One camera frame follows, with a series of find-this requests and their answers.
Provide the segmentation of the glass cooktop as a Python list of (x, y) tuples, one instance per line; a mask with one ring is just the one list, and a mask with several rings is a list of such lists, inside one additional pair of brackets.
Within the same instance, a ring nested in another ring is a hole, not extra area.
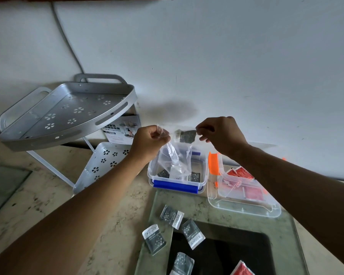
[[(165, 205), (184, 212), (206, 237), (194, 250), (182, 229), (160, 220)], [(277, 218), (235, 213), (212, 207), (208, 199), (159, 189), (148, 225), (157, 224), (166, 246), (151, 255), (144, 242), (135, 275), (169, 275), (178, 252), (194, 259), (192, 275), (229, 275), (242, 260), (255, 275), (309, 275), (292, 216)]]

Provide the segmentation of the clear lid with orange latches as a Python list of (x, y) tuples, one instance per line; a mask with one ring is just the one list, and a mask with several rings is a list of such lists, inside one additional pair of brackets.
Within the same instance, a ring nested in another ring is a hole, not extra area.
[[(249, 180), (226, 174), (230, 168), (237, 166), (223, 164), (220, 153), (209, 153), (208, 167), (210, 177), (206, 184), (207, 198), (214, 208), (269, 218), (281, 215), (281, 205), (255, 178)], [(243, 186), (261, 188), (265, 201), (245, 199)]]

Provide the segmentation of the silver metal corner shelf rack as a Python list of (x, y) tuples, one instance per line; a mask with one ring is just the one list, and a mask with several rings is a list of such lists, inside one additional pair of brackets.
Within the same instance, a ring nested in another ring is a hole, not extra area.
[(137, 102), (135, 86), (116, 74), (77, 74), (54, 90), (39, 87), (0, 115), (0, 140), (12, 151), (25, 151), (73, 188), (73, 183), (36, 151), (83, 139), (117, 120)]

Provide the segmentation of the red sachet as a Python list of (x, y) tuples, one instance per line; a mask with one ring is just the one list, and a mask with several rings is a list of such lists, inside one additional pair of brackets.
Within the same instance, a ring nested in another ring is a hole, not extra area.
[(247, 265), (240, 260), (230, 275), (255, 275)]
[(249, 179), (249, 180), (254, 179), (254, 177), (242, 166), (232, 167), (226, 172), (226, 174), (229, 176), (240, 177), (240, 178)]
[(261, 188), (251, 186), (243, 186), (242, 188), (245, 199), (252, 201), (265, 201)]

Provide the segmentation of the person's left forearm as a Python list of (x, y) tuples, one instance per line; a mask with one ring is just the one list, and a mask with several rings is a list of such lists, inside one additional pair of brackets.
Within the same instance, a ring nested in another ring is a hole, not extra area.
[(0, 254), (0, 275), (76, 275), (147, 162), (130, 153), (30, 228)]

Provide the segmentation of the printed cardboard box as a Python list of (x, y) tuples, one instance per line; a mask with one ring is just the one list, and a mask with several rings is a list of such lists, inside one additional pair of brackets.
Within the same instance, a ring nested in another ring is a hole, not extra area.
[(133, 105), (118, 119), (103, 127), (102, 132), (110, 143), (132, 145), (134, 136), (140, 127), (139, 116)]

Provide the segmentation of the clear container with blue latches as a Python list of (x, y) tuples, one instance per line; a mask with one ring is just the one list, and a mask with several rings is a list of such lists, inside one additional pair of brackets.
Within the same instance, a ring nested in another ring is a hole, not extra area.
[(209, 177), (208, 155), (206, 152), (193, 150), (191, 155), (191, 170), (192, 172), (201, 173), (201, 183), (189, 181), (189, 175), (183, 179), (176, 179), (171, 175), (169, 179), (158, 177), (157, 174), (160, 171), (167, 170), (158, 163), (158, 157), (159, 153), (148, 165), (148, 181), (152, 187), (191, 194), (203, 193)]

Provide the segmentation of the person's right forearm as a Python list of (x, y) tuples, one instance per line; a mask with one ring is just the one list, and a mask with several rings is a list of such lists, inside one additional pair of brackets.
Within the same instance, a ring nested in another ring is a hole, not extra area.
[(344, 183), (244, 145), (227, 156), (243, 166), (344, 264)]

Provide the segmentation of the person's right hand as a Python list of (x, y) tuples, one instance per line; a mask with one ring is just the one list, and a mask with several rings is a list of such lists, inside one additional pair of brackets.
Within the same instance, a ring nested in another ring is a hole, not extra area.
[(238, 161), (241, 153), (249, 147), (242, 131), (231, 116), (206, 118), (215, 122), (215, 134), (211, 139), (214, 148), (221, 154)]

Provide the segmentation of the person's left hand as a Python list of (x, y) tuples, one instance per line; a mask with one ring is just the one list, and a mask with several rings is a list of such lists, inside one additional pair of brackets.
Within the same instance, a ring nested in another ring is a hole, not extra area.
[(144, 167), (156, 157), (161, 147), (150, 143), (149, 126), (144, 126), (137, 130), (126, 158), (133, 166)]

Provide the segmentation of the clear plastic zip bag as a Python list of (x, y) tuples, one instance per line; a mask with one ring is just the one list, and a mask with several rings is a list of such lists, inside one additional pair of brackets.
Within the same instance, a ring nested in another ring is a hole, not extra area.
[(174, 131), (168, 132), (170, 133), (171, 140), (169, 143), (160, 148), (158, 163), (161, 166), (165, 167), (172, 177), (176, 179), (183, 179), (190, 175), (192, 172), (191, 155), (192, 151), (194, 150), (194, 143), (196, 142), (198, 135), (196, 135), (195, 142), (193, 142), (192, 144), (185, 144), (176, 143), (174, 141)]

